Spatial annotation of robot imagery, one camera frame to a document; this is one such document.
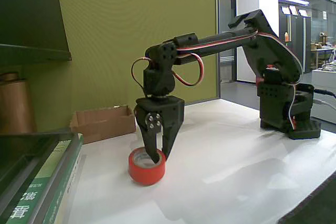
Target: red tape roll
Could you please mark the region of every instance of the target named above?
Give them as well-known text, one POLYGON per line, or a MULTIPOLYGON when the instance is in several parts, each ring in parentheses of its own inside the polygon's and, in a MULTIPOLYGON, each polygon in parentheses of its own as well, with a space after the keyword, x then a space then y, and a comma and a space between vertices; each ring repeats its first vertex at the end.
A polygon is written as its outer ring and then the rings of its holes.
POLYGON ((144 186, 157 183, 165 173, 166 158, 160 150, 156 150, 160 160, 155 164, 146 153, 144 147, 137 148, 128 157, 128 172, 134 181, 144 186))

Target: glass door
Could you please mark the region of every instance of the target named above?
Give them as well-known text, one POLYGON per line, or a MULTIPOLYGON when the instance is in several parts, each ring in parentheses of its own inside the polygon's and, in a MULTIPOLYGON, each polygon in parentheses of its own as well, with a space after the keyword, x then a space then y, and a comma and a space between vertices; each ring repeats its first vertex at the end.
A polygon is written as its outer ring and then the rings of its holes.
MULTIPOLYGON (((218 33, 228 31, 228 24, 236 14, 236 0, 218 0, 217 30, 218 33)), ((236 74, 236 49, 219 53, 219 86, 235 81, 236 74)))

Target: olive green wall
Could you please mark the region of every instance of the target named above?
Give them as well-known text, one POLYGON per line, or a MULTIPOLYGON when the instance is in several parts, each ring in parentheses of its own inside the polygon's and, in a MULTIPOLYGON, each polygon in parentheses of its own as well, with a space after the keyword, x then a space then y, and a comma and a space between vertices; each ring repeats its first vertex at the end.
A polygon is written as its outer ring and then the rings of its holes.
MULTIPOLYGON (((72 62, 26 66, 40 131, 69 124, 75 110, 135 105, 142 91, 132 62, 162 41, 191 32, 215 34, 215 0, 60 0, 72 62)), ((193 88, 176 83, 186 102, 216 97, 216 57, 207 57, 205 79, 193 88)), ((146 63, 136 65, 142 82, 146 63)), ((188 81, 198 65, 174 67, 188 81)))

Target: door frame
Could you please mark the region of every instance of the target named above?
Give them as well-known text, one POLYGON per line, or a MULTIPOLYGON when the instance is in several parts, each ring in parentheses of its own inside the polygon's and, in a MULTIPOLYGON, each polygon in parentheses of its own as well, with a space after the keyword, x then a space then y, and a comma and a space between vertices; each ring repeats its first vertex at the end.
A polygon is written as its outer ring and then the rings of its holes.
MULTIPOLYGON (((219 33, 219 0, 215 0, 216 4, 216 34, 219 33)), ((237 15, 237 8, 236 8, 236 0, 231 0, 231 10, 233 10, 233 16, 235 17, 237 15)), ((216 54, 216 74, 217 74, 217 97, 221 98, 221 85, 220 85, 220 60, 219 60, 219 54, 216 54)), ((232 80, 237 80, 237 49, 234 49, 234 60, 232 62, 232 80)))

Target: white table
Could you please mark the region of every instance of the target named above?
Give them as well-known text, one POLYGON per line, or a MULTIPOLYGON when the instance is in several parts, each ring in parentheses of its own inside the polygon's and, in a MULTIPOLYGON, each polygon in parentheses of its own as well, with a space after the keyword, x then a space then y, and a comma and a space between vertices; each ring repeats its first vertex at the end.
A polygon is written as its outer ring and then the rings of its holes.
POLYGON ((316 53, 316 59, 315 59, 315 61, 316 61, 316 69, 319 68, 319 53, 320 52, 327 53, 327 51, 331 51, 331 54, 332 54, 334 52, 334 50, 336 50, 335 47, 311 50, 312 52, 316 53))
MULTIPOLYGON (((313 70, 311 84, 317 89, 326 89, 336 93, 336 72, 313 70)), ((335 97, 315 93, 314 98, 336 106, 335 97)), ((336 124, 336 111, 328 106, 314 104, 311 110, 311 115, 336 124)))
POLYGON ((276 223, 336 170, 335 134, 290 140, 224 100, 185 108, 166 174, 151 187, 127 172, 140 146, 139 129, 83 146, 68 223, 276 223))

